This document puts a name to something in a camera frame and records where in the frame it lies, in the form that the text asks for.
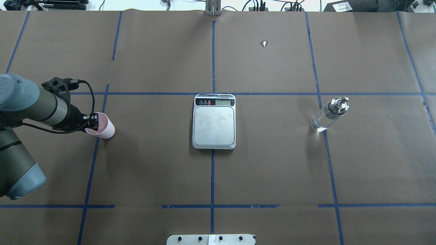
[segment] silver bottle cap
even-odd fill
[[[350,108],[350,105],[348,104],[349,100],[350,99],[346,96],[344,96],[343,98],[333,98],[328,104],[328,108],[335,115],[343,115],[348,111],[348,108]]]

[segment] label sticker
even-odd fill
[[[336,12],[345,12],[349,10],[353,10],[348,2],[337,3],[332,5]]]

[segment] pink cup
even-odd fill
[[[94,135],[102,139],[109,139],[115,134],[115,127],[106,114],[101,112],[97,112],[97,114],[99,115],[99,129],[97,131],[85,129],[85,131],[90,135]]]

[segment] kitchen scale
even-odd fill
[[[229,94],[198,94],[194,99],[192,146],[233,149],[236,145],[236,99]]]

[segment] white device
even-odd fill
[[[192,146],[225,149],[236,146],[236,99],[229,94],[198,94],[194,99]]]
[[[256,245],[256,236],[249,234],[171,235],[167,245]]]

